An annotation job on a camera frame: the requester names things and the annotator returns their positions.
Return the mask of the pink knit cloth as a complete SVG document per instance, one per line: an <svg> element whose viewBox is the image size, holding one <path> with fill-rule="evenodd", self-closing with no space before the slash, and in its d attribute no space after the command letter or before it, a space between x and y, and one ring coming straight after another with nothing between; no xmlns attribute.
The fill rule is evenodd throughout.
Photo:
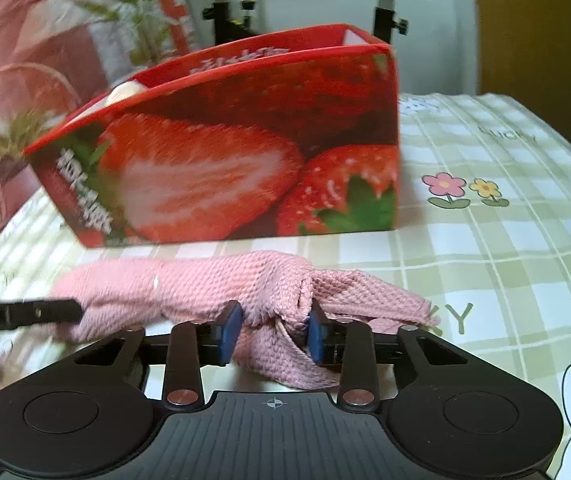
<svg viewBox="0 0 571 480"><path fill-rule="evenodd" d="M339 378L304 348L315 302L329 318L360 321L375 333L404 324L431 325L430 303L359 270L323 270L282 252L248 252L205 259L100 260L60 276L50 295L84 308L77 324L50 327L59 340L87 342L126 327L166 318L215 320L230 301L241 304L243 326L234 362L272 382L299 390L334 388Z"/></svg>

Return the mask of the cream knit cloth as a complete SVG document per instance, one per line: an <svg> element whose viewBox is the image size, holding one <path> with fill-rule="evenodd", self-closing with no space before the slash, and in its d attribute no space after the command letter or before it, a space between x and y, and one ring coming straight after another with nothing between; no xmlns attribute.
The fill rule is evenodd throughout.
<svg viewBox="0 0 571 480"><path fill-rule="evenodd" d="M148 90L147 86L140 84L136 80L128 80L122 84L118 84L105 98L104 105L110 106L125 99L129 99L132 96L136 96L139 93Z"/></svg>

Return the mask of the green plaid tablecloth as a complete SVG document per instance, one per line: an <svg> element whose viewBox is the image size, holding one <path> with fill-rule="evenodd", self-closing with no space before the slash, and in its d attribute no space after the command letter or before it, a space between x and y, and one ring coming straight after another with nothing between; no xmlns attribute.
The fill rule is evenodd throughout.
<svg viewBox="0 0 571 480"><path fill-rule="evenodd" d="M393 232L260 238L430 298L446 336L571 412L571 147L503 96L406 96ZM569 444L555 466L571 478Z"/></svg>

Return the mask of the red strawberry cardboard box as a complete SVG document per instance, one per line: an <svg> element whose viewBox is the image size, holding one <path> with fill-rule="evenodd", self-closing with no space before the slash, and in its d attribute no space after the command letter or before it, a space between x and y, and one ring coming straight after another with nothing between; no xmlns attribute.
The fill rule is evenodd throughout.
<svg viewBox="0 0 571 480"><path fill-rule="evenodd" d="M392 48L320 25L141 70L26 148L88 247L387 231L400 177Z"/></svg>

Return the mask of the pink printed backdrop cloth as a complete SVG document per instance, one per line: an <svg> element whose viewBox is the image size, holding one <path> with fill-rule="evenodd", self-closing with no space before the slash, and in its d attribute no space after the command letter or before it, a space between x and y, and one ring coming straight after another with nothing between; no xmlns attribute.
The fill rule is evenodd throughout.
<svg viewBox="0 0 571 480"><path fill-rule="evenodd" d="M136 70L194 49L186 0L0 0L0 232L39 185L30 141Z"/></svg>

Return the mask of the wooden door panel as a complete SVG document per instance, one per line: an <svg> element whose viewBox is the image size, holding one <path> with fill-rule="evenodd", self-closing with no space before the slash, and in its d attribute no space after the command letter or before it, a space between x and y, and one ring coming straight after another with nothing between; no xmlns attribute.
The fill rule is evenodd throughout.
<svg viewBox="0 0 571 480"><path fill-rule="evenodd" d="M476 0L484 92L571 98L571 0Z"/></svg>

